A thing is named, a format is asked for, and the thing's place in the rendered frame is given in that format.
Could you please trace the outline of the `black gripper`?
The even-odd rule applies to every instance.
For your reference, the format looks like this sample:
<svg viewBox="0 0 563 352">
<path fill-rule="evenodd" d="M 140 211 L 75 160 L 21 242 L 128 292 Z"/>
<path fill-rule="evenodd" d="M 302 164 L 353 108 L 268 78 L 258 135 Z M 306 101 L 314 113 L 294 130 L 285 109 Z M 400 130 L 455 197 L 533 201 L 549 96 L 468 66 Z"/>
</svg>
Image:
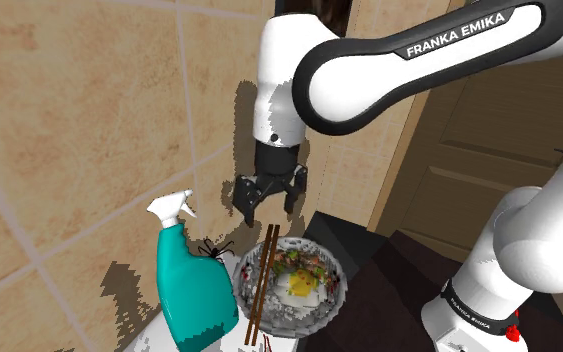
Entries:
<svg viewBox="0 0 563 352">
<path fill-rule="evenodd" d="M 306 192 L 308 178 L 308 169 L 298 162 L 299 151 L 299 145 L 277 147 L 256 142 L 255 175 L 236 177 L 232 199 L 248 227 L 254 226 L 255 209 L 264 194 L 285 191 L 284 210 L 293 213 L 298 197 Z"/>
</svg>

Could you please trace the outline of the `black toy spider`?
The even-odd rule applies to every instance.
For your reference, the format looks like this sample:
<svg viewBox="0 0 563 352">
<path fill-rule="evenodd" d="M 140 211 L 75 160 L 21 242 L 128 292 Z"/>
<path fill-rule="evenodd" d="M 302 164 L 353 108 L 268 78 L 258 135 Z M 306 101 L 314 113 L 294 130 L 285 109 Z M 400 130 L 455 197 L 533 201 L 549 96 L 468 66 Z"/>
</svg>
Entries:
<svg viewBox="0 0 563 352">
<path fill-rule="evenodd" d="M 222 259 L 223 254 L 225 254 L 227 252 L 234 254 L 234 251 L 232 249 L 230 249 L 230 246 L 234 244 L 233 240 L 227 242 L 222 247 L 214 247 L 212 241 L 209 238 L 205 238 L 203 240 L 203 244 L 205 245 L 205 247 L 201 247 L 201 246 L 197 247 L 198 252 L 201 255 L 205 254 L 206 256 L 208 256 L 210 258 L 216 259 L 217 261 L 219 261 L 221 263 L 224 262 L 224 260 Z"/>
</svg>

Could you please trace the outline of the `brown chopstick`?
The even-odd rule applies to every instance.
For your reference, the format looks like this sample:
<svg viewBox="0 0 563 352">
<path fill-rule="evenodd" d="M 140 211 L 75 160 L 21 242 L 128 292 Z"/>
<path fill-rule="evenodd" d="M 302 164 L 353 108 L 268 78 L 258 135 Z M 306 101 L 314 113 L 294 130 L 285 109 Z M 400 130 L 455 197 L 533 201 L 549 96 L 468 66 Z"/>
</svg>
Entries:
<svg viewBox="0 0 563 352">
<path fill-rule="evenodd" d="M 262 296 L 261 296 L 260 301 L 259 301 L 258 329 L 257 330 L 253 329 L 252 334 L 251 334 L 252 338 L 256 338 L 255 344 L 253 346 L 255 346 L 256 342 L 257 342 L 257 335 L 258 335 L 262 311 L 263 311 L 264 298 L 265 298 L 265 294 L 266 294 L 266 290 L 267 290 L 267 286 L 268 286 L 268 278 L 269 278 L 269 275 L 270 275 L 270 271 L 271 271 L 271 268 L 273 267 L 273 264 L 274 264 L 274 257 L 275 257 L 276 245 L 277 245 L 277 241 L 278 241 L 279 232 L 280 232 L 280 226 L 274 225 L 274 232 L 273 232 L 273 235 L 272 235 L 270 249 L 269 249 L 269 252 L 268 252 L 269 257 L 268 257 L 268 261 L 267 261 L 267 274 L 265 276 L 266 282 L 262 285 L 262 288 L 263 288 L 263 290 L 261 291 Z"/>
<path fill-rule="evenodd" d="M 266 282 L 266 274 L 267 274 L 267 261 L 268 261 L 268 252 L 270 249 L 271 239 L 274 232 L 274 225 L 269 224 L 265 236 L 265 240 L 263 242 L 261 248 L 261 257 L 260 257 L 260 271 L 257 280 L 255 294 L 253 296 L 251 312 L 249 317 L 249 322 L 245 334 L 244 345 L 251 345 L 255 344 L 256 338 L 252 338 L 252 330 L 258 329 L 258 311 L 259 311 L 259 301 L 262 296 L 261 291 L 263 290 L 262 285 Z"/>
</svg>

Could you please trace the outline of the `grey bowl of food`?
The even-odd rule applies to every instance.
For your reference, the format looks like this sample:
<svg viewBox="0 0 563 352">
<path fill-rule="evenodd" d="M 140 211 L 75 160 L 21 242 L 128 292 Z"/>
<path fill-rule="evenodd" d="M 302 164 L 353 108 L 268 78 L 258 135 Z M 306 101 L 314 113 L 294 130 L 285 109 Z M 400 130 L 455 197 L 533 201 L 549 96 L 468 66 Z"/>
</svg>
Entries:
<svg viewBox="0 0 563 352">
<path fill-rule="evenodd" d="M 262 244 L 247 251 L 232 273 L 238 306 L 250 317 Z M 259 330 L 303 338 L 337 316 L 348 289 L 340 262 L 325 247 L 299 237 L 280 237 L 268 278 Z"/>
</svg>

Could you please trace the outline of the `teal spray bottle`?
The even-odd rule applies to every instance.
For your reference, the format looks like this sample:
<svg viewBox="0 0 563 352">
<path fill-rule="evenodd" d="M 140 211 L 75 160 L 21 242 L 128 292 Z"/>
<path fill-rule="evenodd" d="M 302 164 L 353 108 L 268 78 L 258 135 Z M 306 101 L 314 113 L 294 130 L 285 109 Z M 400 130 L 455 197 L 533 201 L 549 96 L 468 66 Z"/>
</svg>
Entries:
<svg viewBox="0 0 563 352">
<path fill-rule="evenodd" d="M 190 189 L 154 199 L 147 211 L 156 215 L 158 235 L 156 284 L 162 312 L 179 352 L 202 352 L 229 334 L 239 322 L 239 309 L 223 263 L 190 252 L 185 225 L 178 213 L 194 212 L 187 205 Z"/>
</svg>

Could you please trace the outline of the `dark robot stand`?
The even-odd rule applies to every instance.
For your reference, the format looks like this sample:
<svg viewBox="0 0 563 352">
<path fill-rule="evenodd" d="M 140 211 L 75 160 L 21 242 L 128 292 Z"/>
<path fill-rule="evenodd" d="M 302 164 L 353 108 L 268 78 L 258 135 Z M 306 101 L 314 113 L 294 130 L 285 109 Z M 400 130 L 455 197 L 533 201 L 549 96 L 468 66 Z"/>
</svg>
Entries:
<svg viewBox="0 0 563 352">
<path fill-rule="evenodd" d="M 420 318 L 460 264 L 396 231 L 382 236 L 317 212 L 305 236 L 329 249 L 348 279 L 346 301 L 297 352 L 434 352 Z"/>
</svg>

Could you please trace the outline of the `brown panelled door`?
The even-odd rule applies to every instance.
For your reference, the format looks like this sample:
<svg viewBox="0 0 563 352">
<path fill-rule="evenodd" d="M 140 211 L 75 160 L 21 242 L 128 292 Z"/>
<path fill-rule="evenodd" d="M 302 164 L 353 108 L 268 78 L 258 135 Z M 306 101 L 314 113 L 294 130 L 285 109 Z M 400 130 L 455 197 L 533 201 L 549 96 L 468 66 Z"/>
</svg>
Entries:
<svg viewBox="0 0 563 352">
<path fill-rule="evenodd" d="M 563 162 L 563 57 L 494 68 L 413 102 L 369 230 L 462 261 L 505 193 Z"/>
</svg>

